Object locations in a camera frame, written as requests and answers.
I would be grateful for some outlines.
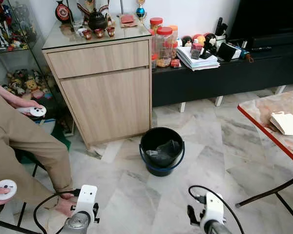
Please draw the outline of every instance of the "television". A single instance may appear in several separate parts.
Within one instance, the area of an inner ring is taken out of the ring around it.
[[[248,40],[248,48],[256,40],[261,46],[293,43],[293,0],[240,0],[229,38]]]

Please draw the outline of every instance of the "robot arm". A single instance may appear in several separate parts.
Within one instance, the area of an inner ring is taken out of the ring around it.
[[[204,204],[205,209],[200,213],[201,220],[197,221],[194,208],[188,205],[190,224],[199,226],[206,234],[232,234],[224,225],[222,201],[211,192],[198,197],[198,200]]]
[[[59,234],[86,234],[88,227],[94,222],[99,223],[97,218],[99,205],[94,203],[97,193],[97,187],[91,185],[83,185],[77,200],[73,216],[68,218]]]

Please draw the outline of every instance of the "game controller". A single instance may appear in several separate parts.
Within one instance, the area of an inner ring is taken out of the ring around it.
[[[20,108],[17,108],[17,110],[23,114],[30,113],[32,116],[35,116],[35,117],[41,117],[41,116],[44,116],[45,113],[47,113],[47,110],[44,106],[41,109],[32,106],[32,107],[20,107]]]
[[[0,181],[0,188],[10,189],[10,192],[7,194],[0,194],[0,200],[7,200],[15,195],[18,187],[14,181],[10,179],[4,179]]]

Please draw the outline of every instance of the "white wall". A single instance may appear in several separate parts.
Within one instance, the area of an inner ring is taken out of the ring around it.
[[[180,36],[214,33],[219,17],[231,28],[239,2],[240,0],[146,0],[143,5],[147,11],[145,23],[149,27],[151,17],[162,17],[164,25],[178,25]],[[57,3],[55,0],[30,0],[30,3],[42,35],[46,38],[57,20],[54,14]],[[69,4],[73,15],[77,15],[76,0],[69,0]],[[128,13],[135,12],[138,7],[136,0],[123,0],[123,5],[124,11]],[[119,14],[120,0],[110,0],[109,8],[112,14]]]
[[[114,5],[120,0],[110,0],[111,12],[119,13]],[[164,25],[178,25],[179,36],[215,32],[218,18],[231,28],[240,0],[146,0],[143,7],[147,12],[145,20],[149,27],[151,17],[162,17]],[[135,12],[136,0],[123,0],[124,12]]]

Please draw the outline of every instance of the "black bucket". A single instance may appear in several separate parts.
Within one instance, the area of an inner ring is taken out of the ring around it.
[[[155,150],[158,146],[167,143],[170,140],[174,140],[179,143],[182,147],[180,151],[176,154],[173,162],[167,167],[160,167],[151,161],[147,151]],[[183,142],[181,136],[170,128],[157,127],[152,128],[147,131],[141,138],[140,142],[140,156],[146,164],[147,170],[155,176],[167,176],[169,175],[175,167],[177,167],[184,158],[185,155],[185,143]],[[180,160],[176,163],[176,159],[182,153]]]

